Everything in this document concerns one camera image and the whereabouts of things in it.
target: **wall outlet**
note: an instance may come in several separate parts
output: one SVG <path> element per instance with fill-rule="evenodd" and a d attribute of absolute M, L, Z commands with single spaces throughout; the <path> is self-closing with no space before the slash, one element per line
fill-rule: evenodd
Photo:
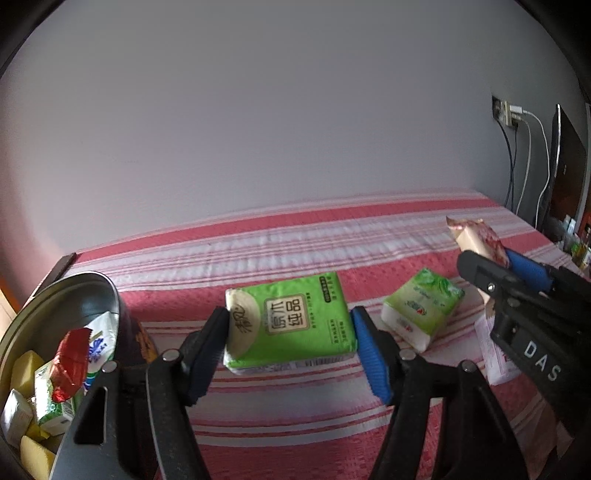
<path fill-rule="evenodd" d="M 511 118 L 509 102 L 492 96 L 492 116 L 509 128 L 517 128 L 517 122 Z"/>

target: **black cable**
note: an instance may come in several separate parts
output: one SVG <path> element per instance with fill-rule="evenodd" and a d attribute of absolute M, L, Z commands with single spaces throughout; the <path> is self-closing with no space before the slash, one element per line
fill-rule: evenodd
<path fill-rule="evenodd" d="M 515 199 L 515 165 L 517 164 L 517 125 L 515 125 L 515 150 L 513 152 L 513 163 L 511 170 L 513 172 L 513 186 L 511 187 L 511 211 L 514 212 L 513 201 Z"/>
<path fill-rule="evenodd" d="M 503 204 L 505 207 L 507 207 L 507 202 L 509 202 L 509 195 L 511 194 L 511 189 L 513 188 L 513 155 L 511 153 L 511 146 L 509 145 L 509 137 L 507 137 L 503 125 L 501 124 L 501 122 L 499 122 L 498 118 L 495 118 L 495 121 L 499 124 L 499 127 L 501 127 L 501 132 L 503 132 L 503 137 L 505 137 L 505 142 L 507 143 L 507 150 L 509 151 L 509 188 L 507 188 L 507 195 L 505 196 L 505 203 Z"/>

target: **white cable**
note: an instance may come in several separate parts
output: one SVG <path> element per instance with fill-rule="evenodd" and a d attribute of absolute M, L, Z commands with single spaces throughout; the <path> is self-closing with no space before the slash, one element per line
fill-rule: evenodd
<path fill-rule="evenodd" d="M 517 210 L 515 211 L 516 215 L 519 215 L 519 207 L 521 206 L 521 200 L 523 200 L 523 194 L 525 193 L 525 186 L 527 185 L 527 177 L 530 174 L 530 160 L 531 160 L 531 128 L 530 123 L 525 118 L 520 118 L 522 122 L 525 122 L 527 125 L 527 135 L 530 139 L 529 145 L 527 147 L 527 166 L 525 167 L 525 179 L 523 181 L 523 187 L 521 188 L 521 195 L 519 197 L 519 202 L 517 202 Z"/>
<path fill-rule="evenodd" d="M 546 133 L 544 132 L 544 125 L 542 125 L 541 120 L 534 113 L 528 112 L 527 110 L 523 110 L 523 113 L 534 117 L 538 121 L 538 123 L 540 124 L 540 127 L 542 127 L 542 135 L 544 136 L 544 146 L 546 147 L 546 157 L 548 159 L 548 178 L 546 178 L 546 184 L 544 185 L 544 188 L 540 192 L 540 196 L 538 197 L 538 204 L 535 209 L 534 227 L 537 230 L 538 229 L 538 216 L 540 214 L 540 202 L 542 201 L 542 197 L 544 195 L 544 192 L 546 191 L 546 188 L 548 188 L 548 184 L 550 183 L 550 152 L 548 150 L 548 140 L 546 140 Z"/>

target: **red candy wrapper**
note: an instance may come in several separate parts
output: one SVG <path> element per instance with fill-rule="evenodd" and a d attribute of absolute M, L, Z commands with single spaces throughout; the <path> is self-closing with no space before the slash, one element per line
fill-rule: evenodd
<path fill-rule="evenodd" d="M 51 399 L 60 403 L 72 398 L 84 383 L 88 372 L 88 343 L 92 330 L 70 330 L 53 358 L 50 379 L 53 384 Z"/>

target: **bed sheet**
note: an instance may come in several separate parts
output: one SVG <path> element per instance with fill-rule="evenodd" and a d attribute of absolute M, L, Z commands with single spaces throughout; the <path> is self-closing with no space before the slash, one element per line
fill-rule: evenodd
<path fill-rule="evenodd" d="M 84 251 L 68 275 L 108 275 L 159 351 L 200 329 L 224 291 L 337 271 L 349 308 L 363 305 L 381 329 L 382 301 L 420 268 L 451 278 L 466 296 L 424 356 L 484 371 L 473 324 L 477 290 L 458 276 L 459 249 L 445 217 L 482 218 L 508 248 L 555 266 L 569 259 L 530 225 L 477 192 L 358 196 L 251 210 Z M 407 344 L 398 338 L 402 348 Z M 532 471 L 555 440 L 550 409 L 523 375 L 497 387 Z M 428 478 L 439 435 L 433 400 L 417 478 Z M 357 357 L 333 365 L 236 376 L 219 365 L 189 419 L 216 479 L 367 478 L 391 408 L 371 393 Z"/>

